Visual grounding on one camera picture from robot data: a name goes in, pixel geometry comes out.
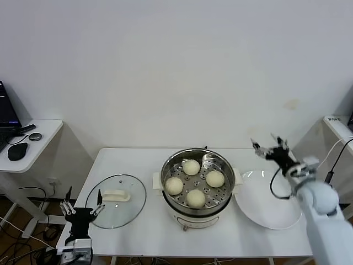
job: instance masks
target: steamed bun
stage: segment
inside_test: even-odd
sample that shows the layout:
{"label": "steamed bun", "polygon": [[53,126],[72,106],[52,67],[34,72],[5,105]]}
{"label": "steamed bun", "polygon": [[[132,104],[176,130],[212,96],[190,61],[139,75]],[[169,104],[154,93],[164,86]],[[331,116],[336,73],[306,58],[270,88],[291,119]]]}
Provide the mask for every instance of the steamed bun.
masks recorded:
{"label": "steamed bun", "polygon": [[169,195],[177,195],[183,191],[184,184],[180,178],[168,178],[165,182],[165,191]]}
{"label": "steamed bun", "polygon": [[212,188],[219,188],[224,184],[224,175],[219,171],[211,171],[206,175],[206,183]]}
{"label": "steamed bun", "polygon": [[202,208],[205,205],[206,197],[202,191],[193,189],[187,194],[186,202],[192,208]]}
{"label": "steamed bun", "polygon": [[196,160],[186,160],[183,162],[183,171],[185,174],[193,176],[200,170],[200,164]]}

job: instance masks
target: power outlet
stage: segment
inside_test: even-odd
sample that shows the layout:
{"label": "power outlet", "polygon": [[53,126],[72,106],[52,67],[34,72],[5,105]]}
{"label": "power outlet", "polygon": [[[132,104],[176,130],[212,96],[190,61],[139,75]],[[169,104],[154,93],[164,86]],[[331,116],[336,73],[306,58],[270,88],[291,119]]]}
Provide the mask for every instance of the power outlet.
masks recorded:
{"label": "power outlet", "polygon": [[57,186],[61,184],[61,182],[57,178],[47,178],[47,180],[49,182],[49,185],[52,186]]}

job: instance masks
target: laptop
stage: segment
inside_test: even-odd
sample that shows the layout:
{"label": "laptop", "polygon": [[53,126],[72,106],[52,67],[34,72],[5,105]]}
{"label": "laptop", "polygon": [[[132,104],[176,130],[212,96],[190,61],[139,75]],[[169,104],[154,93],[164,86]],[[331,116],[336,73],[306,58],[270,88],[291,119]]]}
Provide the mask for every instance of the laptop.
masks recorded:
{"label": "laptop", "polygon": [[21,127],[20,120],[12,107],[4,84],[0,81],[0,152]]}

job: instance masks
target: desk surface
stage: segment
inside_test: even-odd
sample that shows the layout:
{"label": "desk surface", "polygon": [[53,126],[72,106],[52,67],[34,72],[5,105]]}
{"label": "desk surface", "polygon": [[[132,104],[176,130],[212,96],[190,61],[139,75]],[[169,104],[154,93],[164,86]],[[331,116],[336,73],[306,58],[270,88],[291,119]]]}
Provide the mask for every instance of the desk surface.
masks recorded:
{"label": "desk surface", "polygon": [[[28,148],[26,155],[18,161],[10,161],[8,159],[7,151],[11,145],[6,146],[0,152],[0,172],[9,173],[23,173],[26,172],[36,161],[39,155],[43,152],[45,147],[49,144],[51,139],[56,135],[62,126],[61,120],[21,120],[22,126],[27,126],[34,124],[37,126],[36,129],[26,132],[26,134],[31,133],[41,133],[43,135],[42,139],[37,142],[28,140],[28,137],[23,141],[28,143]],[[17,142],[21,137],[16,137],[12,142]]]}
{"label": "desk surface", "polygon": [[[157,257],[294,257],[311,256],[306,220],[290,229],[270,230],[249,220],[235,199],[222,212],[219,221],[205,229],[184,232],[167,213],[163,197],[152,190],[152,176],[178,149],[102,149],[79,194],[76,205],[84,207],[91,189],[114,174],[131,174],[147,190],[145,207],[131,223],[117,229],[100,229],[90,224],[93,252],[101,256]],[[241,173],[251,169],[274,171],[275,165],[258,158],[252,149],[215,149]],[[57,243],[64,247],[71,224]]]}

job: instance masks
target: glass lid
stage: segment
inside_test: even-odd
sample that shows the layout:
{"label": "glass lid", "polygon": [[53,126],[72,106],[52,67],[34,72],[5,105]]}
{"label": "glass lid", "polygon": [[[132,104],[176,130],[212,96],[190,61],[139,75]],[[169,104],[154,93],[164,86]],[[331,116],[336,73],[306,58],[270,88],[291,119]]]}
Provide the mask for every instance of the glass lid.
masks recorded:
{"label": "glass lid", "polygon": [[114,229],[130,223],[139,215],[146,202],[145,186],[131,175],[113,175],[98,183],[88,195],[87,208],[97,207],[98,190],[105,207],[93,224],[104,229]]}

